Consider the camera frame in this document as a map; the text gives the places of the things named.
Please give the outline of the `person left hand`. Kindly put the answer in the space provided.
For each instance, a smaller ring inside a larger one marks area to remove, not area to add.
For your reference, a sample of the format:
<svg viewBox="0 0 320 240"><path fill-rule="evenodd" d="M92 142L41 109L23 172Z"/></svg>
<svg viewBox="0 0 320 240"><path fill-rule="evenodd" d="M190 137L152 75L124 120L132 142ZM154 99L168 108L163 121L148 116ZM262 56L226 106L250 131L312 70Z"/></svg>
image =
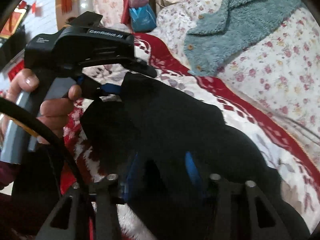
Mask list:
<svg viewBox="0 0 320 240"><path fill-rule="evenodd" d="M23 69L13 78L5 98L16 102L21 91L32 92L39 85L39 79L30 69ZM63 128L68 124L68 115L73 111L74 102L81 97L79 85L73 85L66 98L50 99L41 104L38 119L49 127L58 138L63 137Z"/></svg>

